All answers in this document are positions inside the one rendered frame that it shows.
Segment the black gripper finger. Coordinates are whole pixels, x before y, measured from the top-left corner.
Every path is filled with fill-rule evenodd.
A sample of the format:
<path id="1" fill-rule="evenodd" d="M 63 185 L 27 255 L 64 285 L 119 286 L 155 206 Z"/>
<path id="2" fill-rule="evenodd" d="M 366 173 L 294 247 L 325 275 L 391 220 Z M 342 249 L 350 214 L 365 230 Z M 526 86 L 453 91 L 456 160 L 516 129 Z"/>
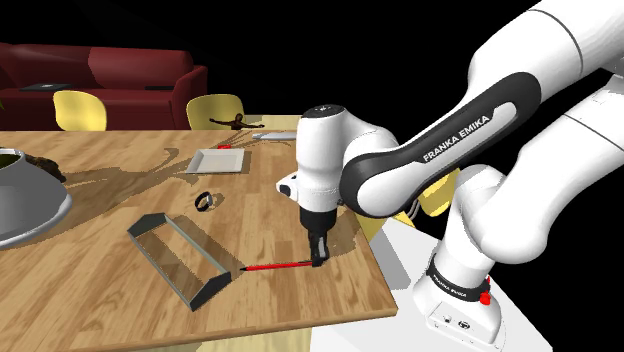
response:
<path id="1" fill-rule="evenodd" d="M 308 232 L 310 259 L 313 267 L 320 267 L 329 257 L 327 233 Z"/>

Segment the red pen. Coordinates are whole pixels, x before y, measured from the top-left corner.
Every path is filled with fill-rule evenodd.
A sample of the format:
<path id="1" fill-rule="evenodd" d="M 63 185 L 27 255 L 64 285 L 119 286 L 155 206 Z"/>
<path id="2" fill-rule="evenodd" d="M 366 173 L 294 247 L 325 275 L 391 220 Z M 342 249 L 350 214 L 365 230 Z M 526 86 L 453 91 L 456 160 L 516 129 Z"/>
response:
<path id="1" fill-rule="evenodd" d="M 262 265 L 249 265 L 240 268 L 240 271 L 250 272 L 250 271 L 262 271 L 262 270 L 273 270 L 273 269 L 283 269 L 283 268 L 295 268 L 295 267 L 305 267 L 312 266 L 311 260 L 306 261 L 298 261 L 298 262 L 286 262 L 286 263 L 272 263 L 272 264 L 262 264 Z"/>

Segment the wooden table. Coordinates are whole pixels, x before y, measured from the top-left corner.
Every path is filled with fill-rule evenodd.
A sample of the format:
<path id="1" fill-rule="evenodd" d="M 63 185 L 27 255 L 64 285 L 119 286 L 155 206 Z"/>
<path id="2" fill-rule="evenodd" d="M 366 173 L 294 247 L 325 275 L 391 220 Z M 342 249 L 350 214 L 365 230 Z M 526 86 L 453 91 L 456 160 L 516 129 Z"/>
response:
<path id="1" fill-rule="evenodd" d="M 187 174 L 198 149 L 244 149 L 237 173 Z M 396 305 L 355 215 L 341 209 L 319 268 L 298 206 L 276 191 L 290 142 L 247 131 L 0 132 L 0 146 L 56 161 L 73 198 L 52 230 L 0 251 L 0 352 L 125 352 L 389 316 Z M 131 241 L 165 213 L 232 273 L 191 311 Z M 218 270 L 171 227 L 155 234 L 202 281 Z"/>

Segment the flat grey oblong object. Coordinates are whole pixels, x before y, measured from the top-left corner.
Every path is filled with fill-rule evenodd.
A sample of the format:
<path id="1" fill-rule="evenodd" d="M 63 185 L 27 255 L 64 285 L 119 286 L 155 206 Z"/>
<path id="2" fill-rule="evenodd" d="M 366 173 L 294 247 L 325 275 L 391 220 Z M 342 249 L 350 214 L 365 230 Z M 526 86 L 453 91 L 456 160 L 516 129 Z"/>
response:
<path id="1" fill-rule="evenodd" d="M 252 135 L 252 138 L 254 140 L 292 141 L 296 139 L 296 135 L 295 131 L 280 131 L 255 133 Z"/>

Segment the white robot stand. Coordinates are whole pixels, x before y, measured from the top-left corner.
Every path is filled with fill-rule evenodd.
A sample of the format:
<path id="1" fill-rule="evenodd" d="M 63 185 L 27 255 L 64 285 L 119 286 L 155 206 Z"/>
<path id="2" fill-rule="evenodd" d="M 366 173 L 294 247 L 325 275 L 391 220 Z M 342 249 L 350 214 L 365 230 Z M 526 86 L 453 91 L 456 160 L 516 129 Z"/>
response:
<path id="1" fill-rule="evenodd" d="M 370 247 L 398 307 L 394 316 L 314 327 L 310 352 L 554 352 L 553 347 L 495 281 L 491 304 L 474 311 L 448 299 L 421 312 L 414 284 L 438 240 L 393 218 Z"/>

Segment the white square plate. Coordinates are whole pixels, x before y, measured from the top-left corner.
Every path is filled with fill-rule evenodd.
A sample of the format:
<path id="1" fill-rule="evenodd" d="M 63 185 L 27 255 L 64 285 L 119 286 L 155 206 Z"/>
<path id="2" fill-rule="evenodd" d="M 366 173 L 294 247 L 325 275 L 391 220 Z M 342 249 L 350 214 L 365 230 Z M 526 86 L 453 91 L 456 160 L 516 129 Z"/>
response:
<path id="1" fill-rule="evenodd" d="M 237 173 L 242 170 L 244 149 L 198 149 L 191 159 L 187 174 Z"/>

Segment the yellow chair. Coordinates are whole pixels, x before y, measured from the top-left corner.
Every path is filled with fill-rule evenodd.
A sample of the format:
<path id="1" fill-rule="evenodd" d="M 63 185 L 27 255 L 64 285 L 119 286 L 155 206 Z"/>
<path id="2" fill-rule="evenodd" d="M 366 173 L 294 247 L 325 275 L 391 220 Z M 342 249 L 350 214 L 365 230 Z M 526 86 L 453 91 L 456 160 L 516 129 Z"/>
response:
<path id="1" fill-rule="evenodd" d="M 445 175 L 434 184 L 426 188 L 421 195 L 412 203 L 407 211 L 403 211 L 394 216 L 395 220 L 414 227 L 413 221 L 419 212 L 423 212 L 429 217 L 436 217 L 446 211 L 453 199 L 455 190 L 455 181 L 459 175 L 460 169 L 456 168 L 449 174 Z M 363 231 L 367 241 L 370 242 L 382 226 L 387 221 L 384 219 L 367 218 L 356 215 L 358 223 Z"/>
<path id="2" fill-rule="evenodd" d="M 107 113 L 103 102 L 82 91 L 62 90 L 53 95 L 55 119 L 64 131 L 105 131 Z"/>
<path id="3" fill-rule="evenodd" d="M 210 94 L 191 99 L 186 107 L 192 130 L 230 130 L 229 122 L 235 122 L 244 109 L 239 97 L 232 94 Z"/>

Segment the brown figure with spread arms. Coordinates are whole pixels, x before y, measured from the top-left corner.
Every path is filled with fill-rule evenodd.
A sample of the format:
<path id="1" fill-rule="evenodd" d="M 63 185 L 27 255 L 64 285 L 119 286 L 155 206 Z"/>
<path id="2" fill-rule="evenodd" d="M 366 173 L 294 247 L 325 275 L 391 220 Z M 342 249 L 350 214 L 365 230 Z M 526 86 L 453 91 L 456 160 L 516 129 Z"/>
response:
<path id="1" fill-rule="evenodd" d="M 245 123 L 241 113 L 238 113 L 231 121 L 218 121 L 213 118 L 210 118 L 209 121 L 219 125 L 229 126 L 232 130 L 242 130 L 243 128 L 257 129 L 265 127 L 264 124 L 252 125 Z"/>

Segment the grey rectangular tray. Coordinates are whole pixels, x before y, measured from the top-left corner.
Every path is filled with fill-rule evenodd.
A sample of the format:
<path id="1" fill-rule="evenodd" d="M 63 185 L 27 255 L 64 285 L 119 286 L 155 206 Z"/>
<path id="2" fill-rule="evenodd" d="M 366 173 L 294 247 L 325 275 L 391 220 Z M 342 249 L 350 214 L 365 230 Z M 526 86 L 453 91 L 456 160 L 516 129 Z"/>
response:
<path id="1" fill-rule="evenodd" d="M 210 262 L 219 274 L 210 277 L 207 281 L 202 281 L 197 277 L 155 234 L 155 230 L 162 226 L 171 227 L 194 250 L 200 253 L 203 259 Z M 232 273 L 218 263 L 192 236 L 188 235 L 165 213 L 143 215 L 127 230 L 127 233 L 138 250 L 193 312 L 201 308 L 232 282 Z"/>

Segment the dark red sofa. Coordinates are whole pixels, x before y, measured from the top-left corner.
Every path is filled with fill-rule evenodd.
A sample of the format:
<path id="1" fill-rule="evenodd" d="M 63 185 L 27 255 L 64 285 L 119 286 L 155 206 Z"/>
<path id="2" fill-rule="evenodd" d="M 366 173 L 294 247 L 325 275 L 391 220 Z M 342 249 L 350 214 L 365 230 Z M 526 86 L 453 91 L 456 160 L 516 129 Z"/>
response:
<path id="1" fill-rule="evenodd" d="M 100 99 L 109 130 L 187 130 L 207 74 L 181 50 L 0 43 L 0 131 L 58 131 L 57 84 Z"/>

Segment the dark brown lumpy object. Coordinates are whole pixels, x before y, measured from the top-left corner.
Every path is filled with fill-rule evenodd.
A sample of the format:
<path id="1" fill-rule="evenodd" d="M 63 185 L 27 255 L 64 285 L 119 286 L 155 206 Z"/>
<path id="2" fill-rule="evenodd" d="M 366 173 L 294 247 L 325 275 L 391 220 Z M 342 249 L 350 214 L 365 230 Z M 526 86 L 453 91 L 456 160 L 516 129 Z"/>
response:
<path id="1" fill-rule="evenodd" d="M 35 157 L 29 154 L 25 155 L 25 159 L 28 163 L 46 171 L 61 183 L 66 182 L 66 177 L 61 173 L 59 165 L 55 161 L 45 157 Z"/>

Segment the large grey plant pot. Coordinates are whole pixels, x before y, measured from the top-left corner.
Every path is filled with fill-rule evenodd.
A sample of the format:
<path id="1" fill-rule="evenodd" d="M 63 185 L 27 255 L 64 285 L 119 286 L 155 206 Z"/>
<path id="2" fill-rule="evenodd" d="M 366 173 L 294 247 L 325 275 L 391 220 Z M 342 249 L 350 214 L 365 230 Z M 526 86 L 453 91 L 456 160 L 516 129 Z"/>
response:
<path id="1" fill-rule="evenodd" d="M 29 163 L 23 151 L 0 148 L 0 249 L 50 230 L 68 214 L 72 203 L 65 186 Z"/>

